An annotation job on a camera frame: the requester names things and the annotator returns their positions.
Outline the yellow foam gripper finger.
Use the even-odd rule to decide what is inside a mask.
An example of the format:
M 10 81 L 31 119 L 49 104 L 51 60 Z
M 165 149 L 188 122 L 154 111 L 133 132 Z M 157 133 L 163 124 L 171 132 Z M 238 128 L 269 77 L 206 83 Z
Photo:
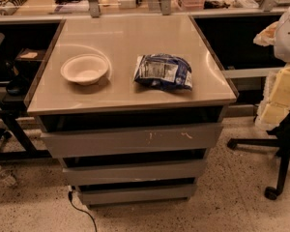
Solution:
M 257 34 L 254 43 L 274 47 L 275 58 L 285 66 L 266 77 L 263 100 L 257 109 L 255 126 L 262 130 L 278 127 L 290 112 L 290 23 L 274 22 Z

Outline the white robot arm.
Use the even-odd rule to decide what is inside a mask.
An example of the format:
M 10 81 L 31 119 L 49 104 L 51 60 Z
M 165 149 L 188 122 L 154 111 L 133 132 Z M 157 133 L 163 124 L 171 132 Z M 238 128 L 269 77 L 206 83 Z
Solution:
M 279 21 L 257 34 L 253 42 L 261 46 L 272 45 L 275 58 L 286 63 L 278 72 L 270 71 L 268 74 L 263 100 L 257 109 L 255 125 L 270 131 L 290 113 L 290 7 Z

